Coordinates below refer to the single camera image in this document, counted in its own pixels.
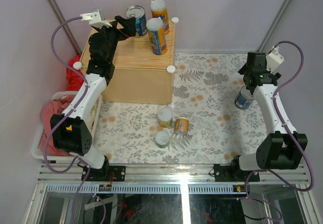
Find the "blue soup can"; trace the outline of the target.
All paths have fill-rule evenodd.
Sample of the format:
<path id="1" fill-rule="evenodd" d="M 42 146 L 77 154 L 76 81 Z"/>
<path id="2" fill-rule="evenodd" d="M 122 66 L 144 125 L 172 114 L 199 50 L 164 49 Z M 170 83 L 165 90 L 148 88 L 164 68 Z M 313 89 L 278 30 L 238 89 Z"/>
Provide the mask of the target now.
<path id="1" fill-rule="evenodd" d="M 136 37 L 143 37 L 147 33 L 146 27 L 146 13 L 142 6 L 133 5 L 127 8 L 126 10 L 127 18 L 134 17 L 136 19 L 135 28 L 136 28 Z"/>

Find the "tall blue vegetable can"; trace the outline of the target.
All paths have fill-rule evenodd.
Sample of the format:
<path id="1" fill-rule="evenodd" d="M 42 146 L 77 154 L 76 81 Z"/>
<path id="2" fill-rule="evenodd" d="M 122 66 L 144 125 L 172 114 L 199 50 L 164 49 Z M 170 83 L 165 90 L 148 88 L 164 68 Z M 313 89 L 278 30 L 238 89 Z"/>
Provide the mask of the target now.
<path id="1" fill-rule="evenodd" d="M 146 23 L 148 38 L 155 55 L 163 55 L 167 52 L 164 23 L 161 18 L 151 18 Z"/>

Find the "tall yellow lidded can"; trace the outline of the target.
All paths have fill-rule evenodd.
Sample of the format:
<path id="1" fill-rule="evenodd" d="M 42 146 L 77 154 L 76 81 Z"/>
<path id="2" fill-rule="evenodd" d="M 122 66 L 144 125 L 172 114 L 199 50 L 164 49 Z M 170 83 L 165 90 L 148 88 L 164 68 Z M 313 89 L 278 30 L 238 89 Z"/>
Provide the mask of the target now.
<path id="1" fill-rule="evenodd" d="M 150 9 L 153 18 L 161 18 L 164 24 L 164 32 L 169 33 L 169 17 L 168 10 L 164 0 L 154 0 L 150 4 Z"/>

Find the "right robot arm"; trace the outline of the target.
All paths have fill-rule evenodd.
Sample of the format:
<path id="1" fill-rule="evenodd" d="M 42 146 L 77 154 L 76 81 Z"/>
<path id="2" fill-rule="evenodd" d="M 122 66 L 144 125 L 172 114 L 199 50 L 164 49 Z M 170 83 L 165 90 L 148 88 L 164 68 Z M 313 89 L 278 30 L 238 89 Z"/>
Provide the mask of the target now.
<path id="1" fill-rule="evenodd" d="M 238 155 L 231 162 L 230 175 L 236 181 L 255 170 L 294 170 L 307 146 L 305 134 L 297 132 L 290 123 L 278 93 L 280 74 L 267 68 L 264 52 L 249 52 L 245 65 L 239 70 L 244 86 L 235 104 L 242 107 L 253 98 L 260 107 L 267 137 L 253 154 Z"/>

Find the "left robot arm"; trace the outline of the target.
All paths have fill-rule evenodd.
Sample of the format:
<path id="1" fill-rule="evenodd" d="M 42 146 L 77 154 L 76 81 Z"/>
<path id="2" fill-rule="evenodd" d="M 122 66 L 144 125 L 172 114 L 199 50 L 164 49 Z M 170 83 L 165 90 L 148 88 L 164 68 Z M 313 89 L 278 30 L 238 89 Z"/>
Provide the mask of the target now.
<path id="1" fill-rule="evenodd" d="M 96 33 L 89 36 L 90 59 L 86 74 L 81 74 L 83 84 L 69 106 L 50 119 L 55 148 L 79 159 L 85 164 L 84 181 L 113 181 L 114 172 L 108 158 L 92 145 L 93 136 L 86 125 L 92 108 L 113 77 L 114 55 L 119 41 L 136 35 L 136 19 L 115 16 L 107 22 L 97 12 L 82 14 L 79 20 L 88 21 Z"/>

